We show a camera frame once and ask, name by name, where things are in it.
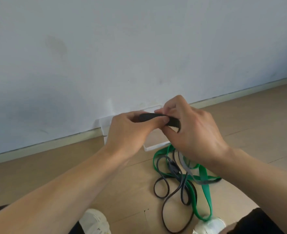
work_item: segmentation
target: forearm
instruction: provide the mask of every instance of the forearm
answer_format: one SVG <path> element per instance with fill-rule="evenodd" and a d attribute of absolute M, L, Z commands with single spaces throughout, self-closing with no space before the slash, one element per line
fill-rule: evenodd
<path fill-rule="evenodd" d="M 0 233 L 68 233 L 125 163 L 106 148 L 0 211 Z"/>
<path fill-rule="evenodd" d="M 287 172 L 240 149 L 231 149 L 218 163 L 216 173 L 249 196 L 287 234 Z"/>

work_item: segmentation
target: baseboard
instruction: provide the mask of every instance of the baseboard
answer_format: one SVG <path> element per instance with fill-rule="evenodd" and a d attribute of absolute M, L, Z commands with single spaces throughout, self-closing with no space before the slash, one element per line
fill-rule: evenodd
<path fill-rule="evenodd" d="M 274 88 L 277 86 L 281 86 L 287 84 L 287 78 L 281 79 L 281 80 L 277 80 L 277 81 L 273 81 L 270 83 L 266 83 L 263 85 L 259 85 L 259 86 L 255 86 L 255 87 L 251 87 L 245 90 L 240 90 L 240 91 L 236 91 L 233 93 L 229 93 L 229 94 L 224 94 L 218 97 L 214 97 L 214 98 L 209 98 L 203 101 L 199 101 L 199 102 L 195 102 L 195 103 L 191 103 L 190 105 L 196 108 L 203 108 L 203 107 L 207 107 L 210 105 L 214 105 L 217 103 L 221 103 L 221 102 L 225 102 L 228 100 L 232 100 L 235 98 L 240 98 L 249 94 L 254 94 L 257 93 L 259 91 L 263 91 L 263 90 L 267 90 L 270 88 Z M 50 150 L 50 149 L 55 149 L 61 146 L 65 146 L 65 145 L 69 145 L 69 144 L 73 144 L 73 143 L 77 143 L 83 140 L 87 140 L 87 139 L 91 139 L 94 137 L 98 137 L 101 136 L 102 132 L 100 128 L 96 128 L 93 130 L 89 130 L 86 132 L 82 132 L 82 133 L 78 133 L 78 134 L 74 134 L 74 135 L 70 135 L 67 137 L 63 137 L 63 138 L 59 138 L 59 139 L 55 139 L 55 140 L 51 140 L 51 141 L 47 141 L 44 143 L 40 143 L 40 144 L 35 144 L 32 146 L 28 146 L 25 148 L 21 148 L 21 149 L 16 149 L 13 151 L 9 151 L 9 152 L 5 152 L 5 153 L 0 153 L 0 163 L 1 162 L 6 162 L 6 161 L 10 161 L 10 160 L 14 160 L 16 158 L 20 158 L 20 157 L 25 157 L 31 154 L 35 154 L 35 153 L 40 153 L 46 150 Z"/>

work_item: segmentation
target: black cord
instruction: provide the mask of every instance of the black cord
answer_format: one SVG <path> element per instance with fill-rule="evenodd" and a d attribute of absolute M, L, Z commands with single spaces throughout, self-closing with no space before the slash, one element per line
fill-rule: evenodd
<path fill-rule="evenodd" d="M 188 220 L 187 224 L 184 226 L 184 228 L 182 228 L 180 231 L 178 232 L 172 232 L 170 231 L 166 224 L 165 224 L 165 221 L 164 221 L 164 216 L 163 216 L 163 210 L 164 210 L 164 206 L 166 204 L 166 202 L 169 200 L 170 197 L 172 197 L 175 193 L 177 193 L 179 191 L 179 189 L 181 189 L 181 192 L 180 192 L 180 199 L 181 199 L 181 202 L 186 205 L 186 206 L 189 206 L 191 204 L 191 192 L 188 188 L 188 186 L 186 185 L 186 182 L 187 181 L 187 176 L 188 176 L 188 173 L 185 174 L 185 177 L 183 177 L 183 174 L 182 174 L 182 171 L 180 169 L 180 167 L 178 166 L 178 164 L 176 163 L 176 160 L 175 160 L 175 149 L 173 150 L 173 160 L 171 160 L 170 157 L 168 157 L 167 155 L 161 155 L 158 159 L 157 159 L 157 172 L 161 175 L 160 178 L 158 178 L 156 180 L 156 182 L 154 183 L 154 186 L 153 186 L 153 192 L 155 194 L 156 197 L 160 198 L 160 199 L 165 199 L 164 203 L 163 203 L 163 206 L 162 206 L 162 222 L 163 222 L 163 225 L 164 227 L 166 228 L 166 230 L 170 233 L 173 233 L 173 234 L 177 234 L 177 233 L 182 233 L 187 227 L 188 225 L 190 224 L 190 222 L 192 221 L 192 218 L 194 216 L 194 213 L 193 213 L 193 210 L 192 210 L 192 213 L 191 213 L 191 216 L 190 216 L 190 219 Z M 169 175 L 163 175 L 161 172 L 160 172 L 160 169 L 159 169 L 159 161 L 160 159 L 162 158 L 165 158 L 166 160 L 168 160 L 168 169 L 169 171 L 171 172 L 171 174 L 174 176 L 169 176 Z M 169 189 L 169 183 L 166 179 L 168 178 L 176 178 L 178 181 L 179 181 L 179 186 L 173 191 L 173 193 L 169 194 L 170 192 L 170 189 Z M 166 185 L 167 185 L 167 193 L 165 196 L 159 196 L 157 195 L 157 193 L 155 192 L 155 186 L 156 184 L 161 181 L 161 180 L 164 180 Z M 197 196 L 197 192 L 196 192 L 196 188 L 194 187 L 194 185 L 192 184 L 192 182 L 189 182 L 189 184 L 191 185 L 193 191 L 194 191 L 194 194 L 195 194 L 195 197 L 196 197 L 196 202 L 197 202 L 197 199 L 198 199 L 198 196 Z M 184 199 L 183 199 L 183 192 L 184 190 L 186 191 L 187 195 L 188 195 L 188 201 L 185 202 Z"/>

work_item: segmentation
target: green strap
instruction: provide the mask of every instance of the green strap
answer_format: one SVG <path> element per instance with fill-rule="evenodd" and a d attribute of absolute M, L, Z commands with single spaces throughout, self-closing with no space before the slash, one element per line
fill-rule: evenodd
<path fill-rule="evenodd" d="M 158 156 L 160 155 L 168 155 L 169 153 L 173 152 L 175 148 L 172 146 L 172 145 L 169 145 L 168 147 L 165 147 L 163 149 L 160 149 L 158 150 L 154 156 L 153 156 L 153 167 L 154 167 L 154 170 L 156 170 L 157 172 L 160 172 L 161 174 L 163 175 L 167 175 L 167 176 L 170 176 L 170 177 L 174 177 L 171 173 L 164 173 L 164 172 L 161 172 L 161 171 L 158 171 L 157 170 L 157 167 L 155 165 L 155 160 L 157 159 Z M 207 175 L 207 171 L 206 171 L 206 168 L 203 167 L 202 165 L 200 164 L 197 164 L 195 167 L 193 168 L 190 168 L 190 169 L 199 169 L 199 174 L 200 176 L 193 176 L 194 179 L 198 180 L 198 181 L 207 181 L 207 180 L 216 180 L 216 179 L 219 179 L 220 177 L 213 177 L 213 176 L 208 176 Z M 189 182 L 191 182 L 193 179 L 192 179 L 192 176 L 190 174 L 188 174 L 187 176 L 187 181 L 186 181 L 186 186 L 188 187 L 188 190 L 190 191 L 190 195 L 191 195 L 191 204 L 192 204 L 192 209 L 193 209 L 193 212 L 194 214 L 196 215 L 196 217 L 200 220 L 203 220 L 203 221 L 208 221 L 212 214 L 213 214 L 213 208 L 212 208 L 212 199 L 210 197 L 210 186 L 208 184 L 205 184 L 205 185 L 202 185 L 202 189 L 203 189 L 203 193 L 204 193 L 204 196 L 207 200 L 207 203 L 208 203 L 208 206 L 210 208 L 210 215 L 208 217 L 202 217 L 200 216 L 200 214 L 198 213 L 197 209 L 196 209 L 196 196 L 195 196 L 195 193 L 194 193 L 194 190 L 192 189 L 191 185 Z"/>

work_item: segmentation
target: person's left hand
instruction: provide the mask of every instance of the person's left hand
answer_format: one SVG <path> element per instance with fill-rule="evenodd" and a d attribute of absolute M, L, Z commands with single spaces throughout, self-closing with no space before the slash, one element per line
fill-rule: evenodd
<path fill-rule="evenodd" d="M 146 122 L 138 122 L 143 111 L 122 113 L 113 117 L 106 147 L 114 153 L 121 153 L 130 158 L 141 148 L 151 131 L 162 128 L 169 122 L 169 117 L 156 117 Z"/>

